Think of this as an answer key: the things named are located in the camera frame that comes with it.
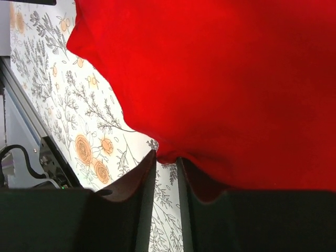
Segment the floral patterned table mat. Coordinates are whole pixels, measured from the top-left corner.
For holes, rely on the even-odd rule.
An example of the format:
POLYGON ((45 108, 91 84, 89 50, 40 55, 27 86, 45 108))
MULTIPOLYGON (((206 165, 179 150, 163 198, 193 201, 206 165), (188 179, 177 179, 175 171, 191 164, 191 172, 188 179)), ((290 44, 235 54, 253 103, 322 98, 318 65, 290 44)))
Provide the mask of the floral patterned table mat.
MULTIPOLYGON (((60 147, 83 187, 97 191, 138 165, 156 140, 125 123, 109 83, 87 60, 66 49, 75 25, 75 1, 56 6, 9 3, 11 69, 47 133, 60 147)), ((145 251, 185 251, 176 164, 157 162, 145 251)), ((93 228, 79 238, 77 251, 134 251, 117 248, 93 228)))

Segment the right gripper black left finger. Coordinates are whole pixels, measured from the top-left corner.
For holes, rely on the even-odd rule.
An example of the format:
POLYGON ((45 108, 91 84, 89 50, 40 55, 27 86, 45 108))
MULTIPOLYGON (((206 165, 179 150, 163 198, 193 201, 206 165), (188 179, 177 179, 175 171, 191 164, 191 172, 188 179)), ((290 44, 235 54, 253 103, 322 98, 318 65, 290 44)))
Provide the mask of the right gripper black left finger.
POLYGON ((156 152, 109 186, 2 189, 1 251, 147 251, 156 152))

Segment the aluminium frame rail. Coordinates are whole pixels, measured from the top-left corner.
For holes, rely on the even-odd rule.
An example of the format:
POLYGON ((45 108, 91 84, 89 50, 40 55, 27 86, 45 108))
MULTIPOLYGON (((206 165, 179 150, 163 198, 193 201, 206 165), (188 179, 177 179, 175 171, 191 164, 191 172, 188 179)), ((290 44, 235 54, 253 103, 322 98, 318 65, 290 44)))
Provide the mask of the aluminium frame rail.
POLYGON ((29 132, 28 136, 40 147, 41 139, 50 133, 10 66, 10 58, 1 56, 1 82, 9 96, 6 100, 13 103, 16 114, 23 120, 24 129, 29 132))

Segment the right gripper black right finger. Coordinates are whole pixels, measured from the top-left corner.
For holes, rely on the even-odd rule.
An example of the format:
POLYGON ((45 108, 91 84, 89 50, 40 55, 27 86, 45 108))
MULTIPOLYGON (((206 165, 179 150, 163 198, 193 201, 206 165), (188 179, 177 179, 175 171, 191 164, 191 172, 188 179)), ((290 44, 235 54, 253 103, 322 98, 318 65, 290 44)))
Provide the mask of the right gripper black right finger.
POLYGON ((335 251, 335 193, 236 190, 177 162, 185 251, 335 251))

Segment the red t shirt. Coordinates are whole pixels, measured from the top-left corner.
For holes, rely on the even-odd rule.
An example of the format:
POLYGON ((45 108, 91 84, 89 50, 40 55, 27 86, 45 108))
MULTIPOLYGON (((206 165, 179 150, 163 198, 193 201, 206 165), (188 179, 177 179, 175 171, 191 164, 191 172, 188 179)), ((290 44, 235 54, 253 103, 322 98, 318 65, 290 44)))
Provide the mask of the red t shirt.
POLYGON ((125 123, 235 189, 335 190, 335 1, 76 1, 125 123))

